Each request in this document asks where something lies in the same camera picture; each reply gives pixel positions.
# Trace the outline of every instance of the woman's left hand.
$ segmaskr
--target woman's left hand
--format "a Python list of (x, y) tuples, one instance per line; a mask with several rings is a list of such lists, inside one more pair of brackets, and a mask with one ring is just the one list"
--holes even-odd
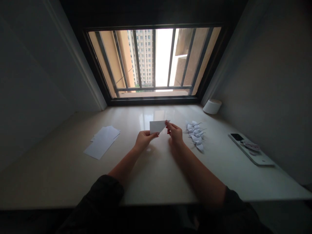
[(142, 152), (150, 143), (150, 141), (159, 136), (159, 133), (153, 133), (150, 135), (150, 131), (140, 131), (136, 138), (136, 144), (134, 149)]

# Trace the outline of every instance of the black sleeve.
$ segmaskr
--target black sleeve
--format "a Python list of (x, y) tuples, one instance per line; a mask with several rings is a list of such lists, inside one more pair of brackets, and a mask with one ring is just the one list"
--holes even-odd
[(263, 225), (256, 211), (227, 187), (223, 208), (201, 214), (199, 233), (272, 233)]
[(123, 194), (123, 187), (115, 178), (108, 175), (101, 176), (57, 233), (109, 231), (113, 228), (111, 221)]

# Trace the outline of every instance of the white wall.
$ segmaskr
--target white wall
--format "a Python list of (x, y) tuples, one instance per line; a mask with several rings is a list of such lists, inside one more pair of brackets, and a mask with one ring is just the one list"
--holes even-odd
[[(257, 11), (259, 2), (267, 2)], [(301, 184), (312, 182), (312, 28), (303, 1), (250, 0), (206, 99)]]
[(57, 0), (10, 0), (1, 4), (0, 14), (76, 111), (106, 108)]
[(58, 0), (0, 2), (0, 171), (75, 111), (106, 103)]
[(0, 16), (0, 171), (74, 113)]

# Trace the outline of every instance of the desk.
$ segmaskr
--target desk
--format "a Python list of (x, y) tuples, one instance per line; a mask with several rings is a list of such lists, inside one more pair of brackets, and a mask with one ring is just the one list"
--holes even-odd
[[(183, 140), (199, 160), (244, 201), (310, 199), (312, 193), (278, 166), (257, 167), (228, 137), (237, 132), (200, 105), (108, 107), (74, 114), (39, 144), (0, 172), (0, 209), (44, 209), (76, 206), (96, 179), (108, 173), (133, 147), (137, 133), (150, 121), (171, 120), (181, 128), (195, 120), (205, 130), (204, 154), (187, 134)], [(103, 126), (120, 136), (101, 160), (83, 151)], [(129, 178), (123, 205), (192, 203), (197, 199), (169, 153), (166, 131), (151, 141)]]

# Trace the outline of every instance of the hand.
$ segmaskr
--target hand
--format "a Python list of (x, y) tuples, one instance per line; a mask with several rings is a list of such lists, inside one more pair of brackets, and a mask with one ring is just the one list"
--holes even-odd
[(172, 146), (179, 146), (181, 144), (184, 144), (182, 138), (182, 129), (179, 128), (177, 125), (168, 122), (168, 120), (166, 120), (165, 124), (167, 128), (167, 134), (169, 134), (171, 137), (170, 144)]
[(136, 144), (134, 149), (142, 152), (150, 143), (150, 141), (156, 137), (159, 137), (159, 133), (153, 133), (150, 135), (150, 131), (140, 131), (136, 138)]

